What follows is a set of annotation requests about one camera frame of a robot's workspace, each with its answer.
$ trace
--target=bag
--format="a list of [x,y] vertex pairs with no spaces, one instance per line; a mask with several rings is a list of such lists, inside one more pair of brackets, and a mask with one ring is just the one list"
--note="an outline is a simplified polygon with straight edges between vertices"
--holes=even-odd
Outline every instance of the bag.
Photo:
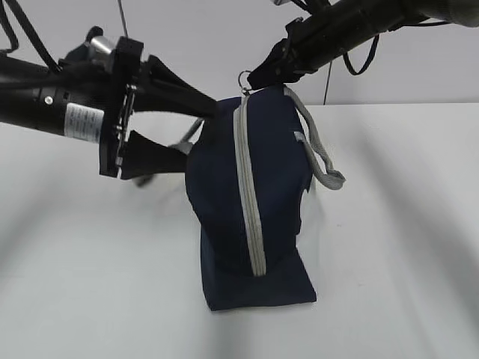
[[186,191],[201,222],[201,274],[211,310],[316,301],[296,249],[301,199],[313,174],[333,190],[344,184],[291,89],[223,100],[217,117],[205,120],[189,153]]

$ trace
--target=cable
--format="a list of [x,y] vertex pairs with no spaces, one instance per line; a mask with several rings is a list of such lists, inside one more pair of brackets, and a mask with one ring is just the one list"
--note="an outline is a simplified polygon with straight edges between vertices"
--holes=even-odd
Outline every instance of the cable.
[[432,28],[433,26],[451,25],[449,21],[423,22],[421,24],[406,25],[410,28]]
[[5,6],[3,0],[0,0],[0,23],[10,41],[10,48],[9,49],[2,49],[0,53],[2,54],[11,54],[15,50],[19,48],[18,37],[16,37],[15,31],[8,20],[7,13],[5,12]]
[[331,80],[331,71],[332,71],[332,61],[329,63],[328,80],[326,81],[326,89],[324,90],[323,105],[326,105],[326,101],[328,100],[329,80]]
[[348,55],[348,53],[343,55],[344,63],[346,64],[346,68],[348,69],[351,75],[359,76],[363,74],[369,68],[369,66],[374,60],[374,57],[376,56],[378,44],[379,44],[379,35],[376,35],[376,37],[374,38],[373,44],[371,45],[371,50],[369,51],[369,55],[367,56],[366,62],[364,63],[364,66],[359,71],[354,70],[354,67],[351,64],[350,56]]
[[118,0],[118,7],[120,9],[121,23],[123,24],[123,31],[125,31],[125,37],[128,38],[128,29],[126,28],[125,13],[123,11],[123,4],[121,0]]
[[48,53],[48,50],[43,45],[41,39],[38,37],[37,32],[35,31],[33,25],[28,20],[28,17],[23,12],[23,9],[20,7],[19,3],[16,0],[5,0],[10,9],[18,20],[23,31],[26,33],[31,44],[37,50],[38,55],[42,58],[43,62],[48,66],[50,71],[53,73],[60,73],[61,67],[53,60],[52,56]]

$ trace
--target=zipper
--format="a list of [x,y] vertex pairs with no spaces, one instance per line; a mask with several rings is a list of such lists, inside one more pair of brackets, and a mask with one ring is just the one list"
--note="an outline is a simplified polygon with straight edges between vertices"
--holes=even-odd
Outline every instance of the zipper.
[[255,277],[261,277],[266,275],[266,255],[248,145],[248,100],[249,96],[243,98],[241,106],[234,112],[234,149],[251,269]]

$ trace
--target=white label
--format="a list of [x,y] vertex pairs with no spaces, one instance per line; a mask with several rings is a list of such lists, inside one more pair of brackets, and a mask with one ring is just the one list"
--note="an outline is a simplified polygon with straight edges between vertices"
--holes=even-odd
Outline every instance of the white label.
[[97,108],[69,103],[65,113],[65,136],[98,144],[103,115]]

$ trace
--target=black robotic arm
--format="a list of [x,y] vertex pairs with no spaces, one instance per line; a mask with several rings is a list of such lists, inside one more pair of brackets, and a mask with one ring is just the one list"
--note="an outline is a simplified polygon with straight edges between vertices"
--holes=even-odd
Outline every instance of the black robotic arm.
[[[9,6],[46,67],[7,55],[19,43]],[[128,133],[133,112],[166,111],[209,118],[216,101],[188,85],[157,57],[141,61],[143,43],[114,44],[93,27],[58,63],[50,56],[17,0],[0,0],[0,24],[10,49],[0,50],[0,121],[99,145],[100,174],[129,180],[184,172],[186,155]]]
[[[288,1],[275,0],[276,4]],[[294,0],[311,16],[287,25],[288,37],[248,77],[253,90],[297,82],[325,64],[387,31],[439,19],[479,26],[478,0]]]

